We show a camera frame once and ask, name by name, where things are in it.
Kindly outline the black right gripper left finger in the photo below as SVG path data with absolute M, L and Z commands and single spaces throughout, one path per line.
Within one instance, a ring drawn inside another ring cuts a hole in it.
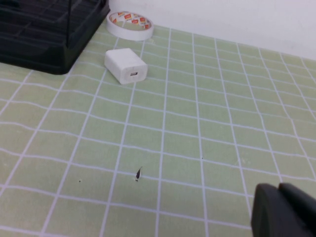
M 278 187 L 256 186 L 251 229 L 254 237 L 312 237 Z

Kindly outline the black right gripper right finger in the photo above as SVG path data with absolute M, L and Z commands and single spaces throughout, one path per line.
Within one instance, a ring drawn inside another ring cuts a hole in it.
M 316 199 L 290 183 L 280 183 L 278 189 L 307 230 L 316 236 Z

